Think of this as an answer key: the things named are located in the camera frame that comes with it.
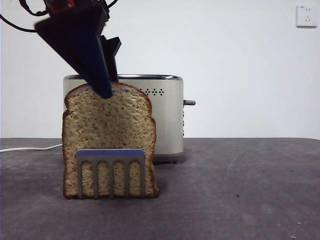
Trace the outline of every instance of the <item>bread slice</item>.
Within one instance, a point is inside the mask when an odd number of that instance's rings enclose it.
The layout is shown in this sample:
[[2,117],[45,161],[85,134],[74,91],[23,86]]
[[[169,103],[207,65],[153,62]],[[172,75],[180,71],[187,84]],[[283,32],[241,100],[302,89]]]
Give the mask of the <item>bread slice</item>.
[[[78,149],[142,149],[145,154],[145,194],[158,194],[153,158],[156,144],[156,123],[151,117],[150,99],[139,89],[119,82],[112,83],[113,97],[103,99],[88,84],[71,90],[64,99],[62,148],[64,159],[63,195],[76,198],[78,194],[76,151]],[[109,195],[108,165],[98,165],[100,197]],[[116,162],[114,195],[124,196],[124,166]],[[130,195],[140,195],[139,164],[130,165]],[[83,196],[94,195],[91,164],[82,165]]]

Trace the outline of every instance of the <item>silver toaster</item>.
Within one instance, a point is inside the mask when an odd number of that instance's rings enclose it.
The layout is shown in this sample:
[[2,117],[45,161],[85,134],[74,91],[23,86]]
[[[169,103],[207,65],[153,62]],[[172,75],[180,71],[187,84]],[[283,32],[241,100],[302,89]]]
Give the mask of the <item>silver toaster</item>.
[[[156,124],[156,162],[175,162],[184,152],[184,106],[195,105],[184,100],[184,83],[173,75],[118,75],[119,82],[143,91],[152,103],[152,117]],[[79,75],[63,79],[63,97],[73,88],[86,83]]]

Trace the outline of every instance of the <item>power cord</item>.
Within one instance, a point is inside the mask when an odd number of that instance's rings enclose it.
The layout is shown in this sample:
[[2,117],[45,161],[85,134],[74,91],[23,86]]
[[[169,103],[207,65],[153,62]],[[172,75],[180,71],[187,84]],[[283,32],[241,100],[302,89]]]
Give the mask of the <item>power cord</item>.
[[15,148],[1,149],[0,153],[13,152],[13,151],[25,151],[25,150],[46,151],[46,150],[51,150],[59,147],[62,147],[62,144],[57,144],[57,145],[48,146],[48,147],[15,147]]

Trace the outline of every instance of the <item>electrical socket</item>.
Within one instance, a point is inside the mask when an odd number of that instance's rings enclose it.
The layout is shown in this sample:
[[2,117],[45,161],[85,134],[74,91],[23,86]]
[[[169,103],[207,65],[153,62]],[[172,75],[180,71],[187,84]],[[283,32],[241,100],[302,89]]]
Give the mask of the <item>electrical socket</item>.
[[296,26],[298,28],[317,27],[317,8],[309,5],[299,5],[296,7]]

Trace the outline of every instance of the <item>toaster vent holes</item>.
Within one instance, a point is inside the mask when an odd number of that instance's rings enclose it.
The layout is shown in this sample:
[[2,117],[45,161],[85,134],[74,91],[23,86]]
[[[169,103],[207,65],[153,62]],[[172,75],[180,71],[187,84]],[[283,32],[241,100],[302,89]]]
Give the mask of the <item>toaster vent holes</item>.
[[149,95],[153,95],[153,96],[156,96],[156,95],[160,95],[160,96],[163,96],[164,95],[164,93],[165,93],[165,91],[162,89],[162,88],[160,88],[160,90],[158,89],[156,89],[156,88],[145,88],[145,89],[143,89],[143,88],[140,88],[140,90],[141,91],[143,91],[147,96],[149,96]]

